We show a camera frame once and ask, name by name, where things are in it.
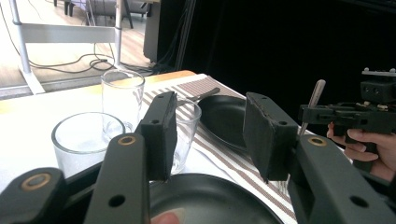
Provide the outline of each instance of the chair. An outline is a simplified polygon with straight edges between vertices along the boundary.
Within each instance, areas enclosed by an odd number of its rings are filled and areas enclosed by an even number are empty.
[[[65,14],[66,10],[68,11],[68,14],[70,16],[73,16],[73,7],[79,3],[79,7],[85,11],[87,11],[87,22],[86,24],[88,25],[89,20],[93,19],[92,16],[109,16],[109,17],[115,17],[116,16],[116,0],[88,0],[88,1],[72,1],[70,4],[65,5]],[[137,13],[141,14],[142,17],[144,17],[145,14],[148,13],[149,10],[149,4],[145,2],[138,2],[135,0],[122,0],[123,3],[123,11],[122,11],[122,17],[126,17],[129,20],[129,23],[131,25],[131,29],[134,28],[134,25],[132,23],[132,17],[131,13]]]

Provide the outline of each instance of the striped placemat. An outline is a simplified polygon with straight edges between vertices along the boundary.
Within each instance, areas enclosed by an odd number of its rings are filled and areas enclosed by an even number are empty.
[[[156,95],[166,91],[174,91],[178,95],[186,97],[210,91],[215,87],[220,88],[218,95],[231,95],[245,99],[245,96],[219,83],[213,77],[207,76],[200,80],[147,91],[144,94],[142,108],[148,108]],[[284,223],[297,223],[289,195],[284,193],[285,190],[281,190],[278,182],[264,183],[248,154],[230,150],[220,141],[214,139],[201,123],[198,124],[197,133],[191,147],[209,158],[227,173],[236,184],[260,198]]]

